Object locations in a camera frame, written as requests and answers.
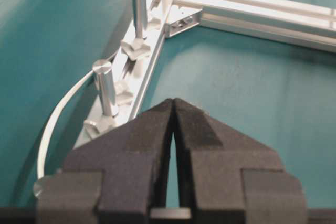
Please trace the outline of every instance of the black plastic block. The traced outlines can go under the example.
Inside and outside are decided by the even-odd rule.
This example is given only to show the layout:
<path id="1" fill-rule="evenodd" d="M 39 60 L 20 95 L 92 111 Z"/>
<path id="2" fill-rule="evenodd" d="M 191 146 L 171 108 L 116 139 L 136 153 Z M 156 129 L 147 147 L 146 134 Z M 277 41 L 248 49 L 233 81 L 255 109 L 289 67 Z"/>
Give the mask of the black plastic block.
<path id="1" fill-rule="evenodd" d="M 59 173 L 46 180 L 37 204 L 37 223 L 97 224 L 94 212 L 101 172 Z"/>
<path id="2" fill-rule="evenodd" d="M 307 223 L 301 183 L 285 172 L 243 170 L 246 224 Z"/>
<path id="3" fill-rule="evenodd" d="M 67 156 L 65 171 L 104 173 L 100 221 L 147 223 L 150 207 L 165 206 L 172 110 L 166 100 Z"/>
<path id="4" fill-rule="evenodd" d="M 193 209 L 195 223 L 244 223 L 241 170 L 284 169 L 264 144 L 175 99 L 174 131 L 180 205 Z"/>

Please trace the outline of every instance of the aluminum profile frame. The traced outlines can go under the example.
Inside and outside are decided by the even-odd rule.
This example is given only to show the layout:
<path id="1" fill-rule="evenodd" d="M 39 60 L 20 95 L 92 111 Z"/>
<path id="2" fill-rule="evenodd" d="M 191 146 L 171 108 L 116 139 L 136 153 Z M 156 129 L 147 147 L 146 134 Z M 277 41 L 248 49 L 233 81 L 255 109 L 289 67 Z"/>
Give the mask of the aluminum profile frame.
<path id="1" fill-rule="evenodd" d="M 144 59 L 130 61 L 119 49 L 112 63 L 115 81 L 124 80 L 133 93 L 133 101 L 119 107 L 119 114 L 114 117 L 110 128 L 120 126 L 132 120 L 142 105 L 156 62 L 164 41 L 171 37 L 166 34 L 172 24 L 167 18 L 172 15 L 173 5 L 202 10 L 197 13 L 196 24 L 248 36 L 264 38 L 292 45 L 304 46 L 329 52 L 336 52 L 336 13 L 335 9 L 309 5 L 289 0 L 147 0 L 148 12 L 154 9 L 159 27 L 152 29 L 147 38 L 151 50 Z M 125 38 L 134 37 L 134 25 L 131 22 Z M 102 113 L 97 98 L 88 115 L 89 120 L 96 120 Z M 90 137 L 83 128 L 75 147 L 88 141 Z"/>

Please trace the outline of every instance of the teal background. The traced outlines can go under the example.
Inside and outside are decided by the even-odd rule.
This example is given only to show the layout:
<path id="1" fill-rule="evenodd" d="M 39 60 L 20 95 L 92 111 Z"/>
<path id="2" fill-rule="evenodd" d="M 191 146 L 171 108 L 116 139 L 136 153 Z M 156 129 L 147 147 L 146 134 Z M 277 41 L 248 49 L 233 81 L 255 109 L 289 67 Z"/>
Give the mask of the teal background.
<path id="1" fill-rule="evenodd" d="M 130 0 L 0 0 L 0 206 L 34 206 L 48 117 L 96 59 L 114 52 L 131 16 Z M 188 100 L 275 148 L 309 207 L 336 207 L 335 84 L 334 54 L 196 27 L 166 41 L 142 110 Z M 72 148 L 95 95 L 89 82 L 65 108 L 47 173 Z M 172 154 L 169 207 L 178 206 Z"/>

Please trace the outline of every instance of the cylindrical standoff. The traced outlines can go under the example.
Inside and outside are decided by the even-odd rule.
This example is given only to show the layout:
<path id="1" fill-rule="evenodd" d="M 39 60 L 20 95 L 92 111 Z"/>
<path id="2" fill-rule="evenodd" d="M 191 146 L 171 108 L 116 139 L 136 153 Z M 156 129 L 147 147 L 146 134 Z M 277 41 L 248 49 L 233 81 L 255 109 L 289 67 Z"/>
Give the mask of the cylindrical standoff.
<path id="1" fill-rule="evenodd" d="M 107 116 L 117 115 L 119 109 L 116 101 L 116 89 L 113 82 L 112 63 L 108 60 L 97 60 L 93 64 L 92 70 L 103 114 Z"/>
<path id="2" fill-rule="evenodd" d="M 136 38 L 145 39 L 147 31 L 147 1 L 133 0 L 133 15 Z"/>

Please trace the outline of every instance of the metal cylinder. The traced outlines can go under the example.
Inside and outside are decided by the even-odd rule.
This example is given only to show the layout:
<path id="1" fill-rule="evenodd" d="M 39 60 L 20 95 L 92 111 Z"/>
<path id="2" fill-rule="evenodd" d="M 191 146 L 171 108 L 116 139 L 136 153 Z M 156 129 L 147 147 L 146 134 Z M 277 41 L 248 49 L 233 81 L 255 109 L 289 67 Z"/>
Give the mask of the metal cylinder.
<path id="1" fill-rule="evenodd" d="M 93 64 L 92 70 L 103 114 L 107 116 L 117 115 L 119 109 L 116 100 L 116 89 L 113 82 L 111 62 L 108 60 L 97 60 Z"/>
<path id="2" fill-rule="evenodd" d="M 133 16 L 136 38 L 145 39 L 148 22 L 146 0 L 133 0 Z"/>

